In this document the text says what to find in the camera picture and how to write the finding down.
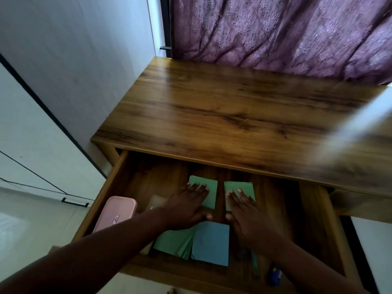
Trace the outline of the person's left hand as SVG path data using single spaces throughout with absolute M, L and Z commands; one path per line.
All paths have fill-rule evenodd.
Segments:
M 199 212 L 209 212 L 210 208 L 202 205 L 209 193 L 206 185 L 189 183 L 183 185 L 176 193 L 171 195 L 162 207 L 163 225 L 166 230 L 188 229 L 198 222 Z

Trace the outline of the person's right hand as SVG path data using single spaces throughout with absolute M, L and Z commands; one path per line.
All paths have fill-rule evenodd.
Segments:
M 267 215 L 259 209 L 256 202 L 238 189 L 239 197 L 233 192 L 226 193 L 226 203 L 235 218 L 230 223 L 244 246 L 255 252 L 267 252 L 268 241 L 276 237 Z

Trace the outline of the green square paper sheet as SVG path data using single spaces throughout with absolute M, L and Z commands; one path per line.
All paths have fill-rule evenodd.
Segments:
M 252 182 L 224 182 L 225 193 L 233 191 L 239 197 L 238 189 L 242 189 L 245 195 L 251 197 L 254 201 L 256 200 Z
M 200 186 L 206 185 L 206 188 L 209 189 L 209 193 L 204 199 L 202 205 L 210 209 L 215 209 L 218 181 L 193 175 L 190 176 L 189 184 L 194 185 L 195 183 L 199 183 Z

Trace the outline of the person's left forearm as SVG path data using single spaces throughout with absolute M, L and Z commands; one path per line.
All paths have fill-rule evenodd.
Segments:
M 162 232 L 174 213 L 156 208 L 66 245 L 0 283 L 0 294 L 95 294 Z

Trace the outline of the person's right forearm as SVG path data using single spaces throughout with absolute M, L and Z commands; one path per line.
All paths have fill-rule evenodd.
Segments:
M 285 238 L 262 238 L 254 250 L 268 257 L 307 294 L 369 294 Z

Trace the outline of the blue square paper sheet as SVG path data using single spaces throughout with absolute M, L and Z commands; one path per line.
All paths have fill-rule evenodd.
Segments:
M 201 222 L 196 226 L 191 258 L 228 267 L 229 230 L 227 224 Z

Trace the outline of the stack of green paper sheets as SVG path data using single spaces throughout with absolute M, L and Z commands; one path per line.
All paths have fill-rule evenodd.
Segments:
M 166 231 L 156 239 L 153 248 L 160 252 L 188 260 L 196 230 L 197 227 L 194 226 L 184 230 Z

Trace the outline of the small translucent plastic item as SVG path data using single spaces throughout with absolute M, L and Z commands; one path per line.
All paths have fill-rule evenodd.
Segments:
M 145 211 L 157 208 L 157 207 L 161 207 L 163 206 L 167 201 L 166 197 L 162 197 L 162 196 L 158 196 L 158 195 L 152 195 L 150 198 L 150 201 L 145 209 Z

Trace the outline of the teal pen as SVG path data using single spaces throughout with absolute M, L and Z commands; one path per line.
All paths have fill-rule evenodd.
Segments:
M 258 259 L 257 254 L 251 250 L 251 265 L 252 265 L 252 275 L 254 277 L 259 277 L 259 267 L 258 267 Z

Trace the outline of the wooden drawer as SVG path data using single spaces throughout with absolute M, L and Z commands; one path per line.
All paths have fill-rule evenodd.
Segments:
M 112 196 L 134 198 L 138 212 L 144 211 L 151 196 L 169 197 L 195 175 L 218 181 L 213 219 L 225 223 L 224 181 L 252 182 L 257 205 L 270 217 L 283 237 L 294 241 L 349 281 L 363 286 L 341 221 L 326 188 L 226 168 L 164 158 L 125 150 L 86 214 L 72 242 L 89 235 Z M 239 243 L 231 230 L 228 267 L 195 260 L 185 261 L 152 250 L 137 255 L 121 273 L 205 294 L 296 293 L 282 276 L 277 287 L 267 285 L 272 262 L 258 256 L 259 275 L 252 271 L 250 254 L 239 258 Z

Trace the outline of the blue glue stick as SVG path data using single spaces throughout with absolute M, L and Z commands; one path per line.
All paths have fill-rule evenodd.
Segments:
M 281 282 L 281 277 L 282 271 L 275 266 L 271 267 L 267 277 L 268 284 L 273 287 L 279 286 Z

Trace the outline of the pink plastic box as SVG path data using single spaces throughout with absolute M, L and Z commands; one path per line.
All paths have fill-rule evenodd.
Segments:
M 137 207 L 138 203 L 133 198 L 121 196 L 110 197 L 106 201 L 92 233 L 129 220 L 135 216 Z

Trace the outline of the wooden desk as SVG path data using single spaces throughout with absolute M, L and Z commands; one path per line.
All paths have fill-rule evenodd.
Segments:
M 155 57 L 91 141 L 314 182 L 392 223 L 392 87 Z

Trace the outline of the purple patterned curtain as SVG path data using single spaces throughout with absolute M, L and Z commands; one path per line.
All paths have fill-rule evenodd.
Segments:
M 392 0 L 170 0 L 176 59 L 392 83 Z

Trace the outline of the black window frame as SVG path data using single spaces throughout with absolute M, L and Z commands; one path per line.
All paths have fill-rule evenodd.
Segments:
M 160 0 L 161 14 L 164 31 L 164 44 L 160 46 L 160 50 L 164 50 L 167 58 L 172 58 L 171 52 L 171 31 L 170 31 L 170 0 Z

